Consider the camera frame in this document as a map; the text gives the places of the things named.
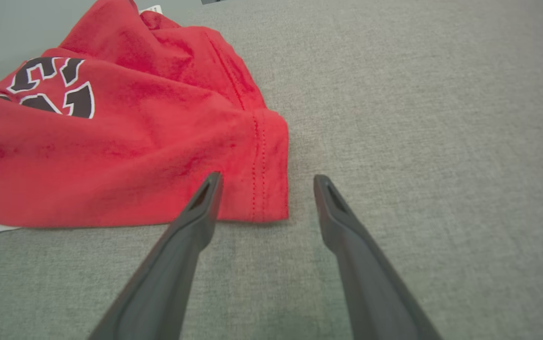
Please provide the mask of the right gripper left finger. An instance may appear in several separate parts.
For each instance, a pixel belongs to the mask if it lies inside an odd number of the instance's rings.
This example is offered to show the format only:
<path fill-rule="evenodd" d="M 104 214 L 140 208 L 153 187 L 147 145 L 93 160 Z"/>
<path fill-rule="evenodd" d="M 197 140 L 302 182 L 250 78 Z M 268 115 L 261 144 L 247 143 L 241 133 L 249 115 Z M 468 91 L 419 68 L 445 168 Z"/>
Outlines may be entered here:
<path fill-rule="evenodd" d="M 213 237 L 223 177 L 211 172 L 114 300 L 92 340 L 178 340 L 198 256 Z"/>

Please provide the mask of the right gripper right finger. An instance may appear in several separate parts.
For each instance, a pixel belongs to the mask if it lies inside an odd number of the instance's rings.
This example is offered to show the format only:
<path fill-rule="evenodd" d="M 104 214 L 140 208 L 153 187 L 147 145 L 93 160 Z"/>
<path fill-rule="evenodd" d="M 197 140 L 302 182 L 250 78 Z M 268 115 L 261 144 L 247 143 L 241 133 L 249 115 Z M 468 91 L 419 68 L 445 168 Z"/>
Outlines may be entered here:
<path fill-rule="evenodd" d="M 373 237 L 328 176 L 314 177 L 319 228 L 337 260 L 355 340 L 440 340 Z"/>

